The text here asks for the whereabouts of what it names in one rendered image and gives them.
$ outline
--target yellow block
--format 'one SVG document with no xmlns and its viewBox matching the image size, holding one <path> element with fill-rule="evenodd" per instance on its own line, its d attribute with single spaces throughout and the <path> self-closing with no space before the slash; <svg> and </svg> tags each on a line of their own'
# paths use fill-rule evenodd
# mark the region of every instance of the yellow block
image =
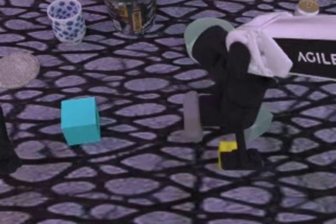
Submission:
<svg viewBox="0 0 336 224">
<path fill-rule="evenodd" d="M 221 152 L 231 152 L 237 149 L 237 142 L 230 141 L 230 142 L 220 142 L 218 146 L 218 166 L 219 169 L 222 169 L 222 161 L 221 161 Z"/>
</svg>

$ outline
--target table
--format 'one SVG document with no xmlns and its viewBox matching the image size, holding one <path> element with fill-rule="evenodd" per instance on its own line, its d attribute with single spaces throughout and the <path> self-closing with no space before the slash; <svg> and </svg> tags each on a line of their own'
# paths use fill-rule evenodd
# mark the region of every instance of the table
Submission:
<svg viewBox="0 0 336 224">
<path fill-rule="evenodd" d="M 185 26 L 205 16 L 239 25 L 297 0 L 159 0 L 141 41 L 116 33 L 101 1 L 80 1 L 89 29 L 69 47 L 50 31 L 51 0 L 0 0 L 0 56 L 22 50 L 41 64 L 28 86 L 0 91 L 25 163 L 0 180 L 1 224 L 335 223 L 333 82 L 291 77 L 267 92 L 275 119 L 251 142 L 272 161 L 263 170 L 218 170 L 229 136 L 208 131 L 194 144 L 181 135 L 183 95 L 212 85 L 186 57 Z M 335 1 L 319 2 L 335 12 Z M 98 101 L 102 141 L 68 147 L 60 101 L 83 95 Z"/>
</svg>

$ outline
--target noodle cup lid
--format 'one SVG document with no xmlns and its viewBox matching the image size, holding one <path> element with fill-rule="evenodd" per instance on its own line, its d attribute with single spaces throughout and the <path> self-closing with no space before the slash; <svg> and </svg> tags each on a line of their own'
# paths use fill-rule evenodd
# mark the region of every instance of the noodle cup lid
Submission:
<svg viewBox="0 0 336 224">
<path fill-rule="evenodd" d="M 298 6 L 300 10 L 306 13 L 314 13 L 320 9 L 319 3 L 315 0 L 301 0 Z"/>
</svg>

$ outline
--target teal cube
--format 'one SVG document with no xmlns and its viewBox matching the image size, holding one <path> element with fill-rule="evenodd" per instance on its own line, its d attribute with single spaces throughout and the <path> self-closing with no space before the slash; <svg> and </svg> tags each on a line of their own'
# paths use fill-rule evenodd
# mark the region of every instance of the teal cube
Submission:
<svg viewBox="0 0 336 224">
<path fill-rule="evenodd" d="M 62 101 L 61 130 L 68 145 L 99 142 L 99 112 L 95 98 Z"/>
<path fill-rule="evenodd" d="M 244 130 L 245 141 L 248 142 L 263 135 L 266 131 L 268 131 L 272 120 L 273 114 L 262 105 L 254 124 L 250 128 Z"/>
</svg>

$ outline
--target blue and white cup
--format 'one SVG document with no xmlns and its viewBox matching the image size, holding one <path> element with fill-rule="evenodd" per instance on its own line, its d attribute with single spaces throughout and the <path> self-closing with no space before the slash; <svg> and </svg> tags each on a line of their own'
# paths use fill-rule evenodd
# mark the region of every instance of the blue and white cup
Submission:
<svg viewBox="0 0 336 224">
<path fill-rule="evenodd" d="M 77 0 L 55 0 L 48 6 L 47 13 L 59 41 L 70 45 L 81 43 L 86 25 Z"/>
</svg>

